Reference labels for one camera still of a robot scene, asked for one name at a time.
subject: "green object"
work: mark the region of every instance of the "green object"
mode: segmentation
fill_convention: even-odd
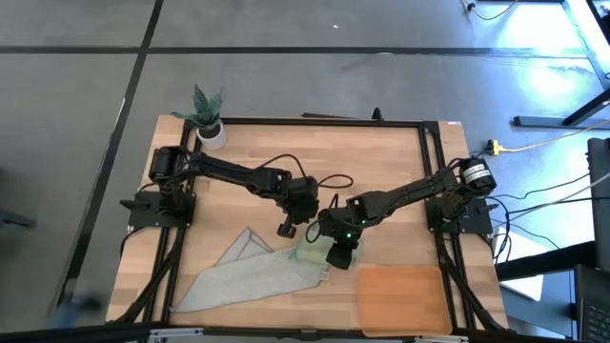
[[[213,96],[212,99],[208,100],[203,91],[197,85],[194,85],[193,101],[195,113],[182,114],[173,111],[172,115],[176,118],[189,120],[198,128],[206,128],[218,121],[223,102],[222,90]]]

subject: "gray floor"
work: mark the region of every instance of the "gray floor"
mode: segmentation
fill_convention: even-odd
[[[152,7],[153,0],[104,6],[92,0],[3,1],[0,45],[138,46]],[[491,14],[502,5],[479,4],[478,9]],[[544,26],[539,25],[541,16]],[[458,0],[333,0],[307,7],[296,0],[166,0],[152,44],[553,51],[578,48],[580,41],[556,4],[519,4],[498,21],[481,22],[466,16]],[[134,55],[0,55],[0,207],[39,223],[31,231],[0,231],[0,331],[45,325],[134,60]],[[226,116],[310,111],[365,118],[381,107],[387,119],[461,121],[472,151],[489,138],[518,147],[566,133],[516,129],[510,120],[528,114],[564,116],[602,91],[589,62],[581,58],[149,55],[80,289],[110,297],[128,217],[118,200],[131,197],[140,182],[157,115],[190,111],[194,83],[205,92],[224,90]],[[590,131],[536,150],[488,158],[497,193],[524,194],[586,173],[586,140],[593,136],[609,134]],[[527,207],[568,192],[507,205]],[[501,212],[494,217],[501,218]],[[586,203],[546,209],[516,223],[560,246],[593,237]]]

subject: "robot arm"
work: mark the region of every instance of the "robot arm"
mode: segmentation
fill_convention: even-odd
[[[182,157],[189,159],[182,166],[178,166]],[[309,222],[318,210],[318,185],[311,176],[293,178],[289,171],[282,169],[250,169],[211,157],[201,151],[189,153],[182,147],[163,147],[154,151],[149,171],[149,178],[159,186],[161,193],[161,200],[155,211],[173,216],[187,212],[181,184],[192,176],[207,176],[229,182],[242,186],[261,198],[273,199],[287,214],[286,220],[277,229],[277,234],[283,237],[293,238],[295,225]],[[122,204],[132,210],[136,201],[137,196],[135,201],[123,201]]]
[[[457,167],[458,176],[454,174]],[[452,220],[463,213],[473,197],[488,195],[495,187],[485,160],[459,159],[455,166],[450,163],[434,175],[408,185],[387,192],[365,192],[348,199],[345,207],[324,209],[317,216],[319,232],[335,239],[326,260],[347,269],[362,231],[381,223],[396,209],[442,194],[439,200],[443,218]]]

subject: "wooden tabletop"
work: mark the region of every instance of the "wooden tabletop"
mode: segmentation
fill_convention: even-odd
[[[155,148],[178,145],[182,121],[161,115],[152,138],[146,176]],[[462,127],[440,122],[447,161],[467,156]],[[339,206],[345,199],[372,190],[388,191],[424,176],[417,130],[408,128],[226,125],[227,145],[205,153],[246,167],[255,167],[282,153],[292,153],[305,172],[320,180],[332,173],[347,173],[355,183],[338,190]],[[190,147],[193,146],[192,134]],[[436,156],[428,137],[433,169]],[[273,167],[298,174],[295,161],[280,159]],[[197,275],[212,267],[238,235],[250,227],[275,251],[292,247],[298,239],[279,237],[275,231],[284,214],[274,201],[259,199],[245,189],[207,177],[197,177],[195,215],[188,229],[174,294],[178,304]],[[320,189],[320,208],[328,206],[336,190]],[[298,227],[297,236],[306,225]],[[146,229],[129,239],[121,259],[107,318],[121,315],[151,277],[159,229]],[[330,269],[330,278],[307,291],[232,304],[195,313],[173,313],[179,325],[360,329],[356,311],[356,275],[371,266],[437,266],[434,238],[428,232],[423,202],[397,210],[380,225],[362,234],[363,254],[348,271]],[[469,285],[498,323],[507,327],[498,279],[489,247],[475,235],[461,236]],[[165,284],[159,288],[154,318],[160,317]],[[464,326],[458,288],[453,285],[457,322]]]

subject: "gray towel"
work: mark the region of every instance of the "gray towel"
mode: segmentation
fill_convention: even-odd
[[[201,272],[176,313],[262,299],[316,287],[327,265],[291,258],[295,248],[271,249],[246,229],[220,257],[216,266]]]

